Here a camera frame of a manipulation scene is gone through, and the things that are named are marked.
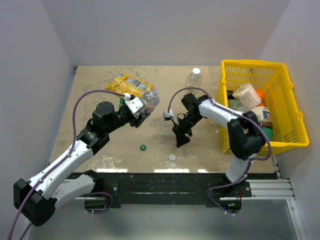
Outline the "small labelled clear bottle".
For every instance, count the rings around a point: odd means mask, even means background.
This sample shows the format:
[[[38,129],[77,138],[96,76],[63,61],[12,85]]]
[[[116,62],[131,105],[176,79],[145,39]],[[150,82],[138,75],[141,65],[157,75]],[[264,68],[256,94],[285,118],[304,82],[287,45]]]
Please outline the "small labelled clear bottle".
[[[155,88],[144,92],[141,101],[144,106],[143,113],[151,114],[160,102],[159,90]]]

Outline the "small white bottle cap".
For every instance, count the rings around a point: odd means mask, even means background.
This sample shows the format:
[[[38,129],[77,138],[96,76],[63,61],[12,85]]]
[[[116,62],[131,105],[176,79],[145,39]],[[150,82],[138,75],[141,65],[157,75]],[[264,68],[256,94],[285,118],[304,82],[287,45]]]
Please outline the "small white bottle cap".
[[[169,156],[169,160],[170,160],[170,161],[175,161],[175,160],[176,160],[176,156],[175,156],[174,154],[171,154],[171,155]]]

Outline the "large clear plastic bottle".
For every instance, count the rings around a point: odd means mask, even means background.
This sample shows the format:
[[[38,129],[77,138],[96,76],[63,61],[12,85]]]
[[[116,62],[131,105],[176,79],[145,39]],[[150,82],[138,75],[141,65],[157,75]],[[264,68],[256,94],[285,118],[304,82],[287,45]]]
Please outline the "large clear plastic bottle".
[[[191,73],[186,78],[185,87],[190,88],[187,90],[189,93],[192,93],[194,96],[197,96],[199,91],[194,88],[199,88],[201,86],[201,83],[202,83],[202,73],[200,73],[199,75],[193,75],[191,71]]]

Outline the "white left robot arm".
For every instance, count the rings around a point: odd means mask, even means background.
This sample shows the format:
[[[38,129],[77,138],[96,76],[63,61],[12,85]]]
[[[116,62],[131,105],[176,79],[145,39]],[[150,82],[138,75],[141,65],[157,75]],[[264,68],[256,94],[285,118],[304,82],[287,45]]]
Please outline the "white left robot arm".
[[[46,223],[55,210],[80,195],[99,196],[104,184],[95,172],[84,173],[61,189],[62,182],[82,163],[93,157],[110,140],[110,133],[129,124],[138,128],[150,115],[147,103],[138,97],[126,100],[115,111],[109,101],[100,102],[86,126],[73,139],[70,147],[42,172],[29,180],[20,178],[13,185],[13,205],[34,226]]]

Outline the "large white bottle cap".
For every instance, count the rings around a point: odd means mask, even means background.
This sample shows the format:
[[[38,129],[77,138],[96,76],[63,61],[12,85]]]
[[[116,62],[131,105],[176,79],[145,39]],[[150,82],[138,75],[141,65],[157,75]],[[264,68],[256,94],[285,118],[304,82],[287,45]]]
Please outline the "large white bottle cap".
[[[198,67],[195,67],[195,68],[192,69],[192,74],[194,76],[198,76],[198,75],[201,74],[201,70]]]

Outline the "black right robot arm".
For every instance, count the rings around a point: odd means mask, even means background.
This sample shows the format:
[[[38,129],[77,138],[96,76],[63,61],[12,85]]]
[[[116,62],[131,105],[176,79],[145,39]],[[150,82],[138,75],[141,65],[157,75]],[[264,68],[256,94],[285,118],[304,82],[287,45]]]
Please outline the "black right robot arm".
[[[220,186],[209,187],[208,191],[223,189],[227,196],[235,196],[241,190],[240,182],[246,179],[252,160],[264,160],[263,157],[257,157],[257,154],[264,145],[270,145],[257,116],[252,111],[243,113],[230,109],[208,94],[197,98],[188,93],[181,103],[187,110],[183,118],[173,113],[170,104],[163,113],[165,120],[173,122],[172,131],[178,148],[190,142],[192,128],[202,119],[213,120],[227,130],[229,147],[233,153],[232,163],[225,174],[228,181]]]

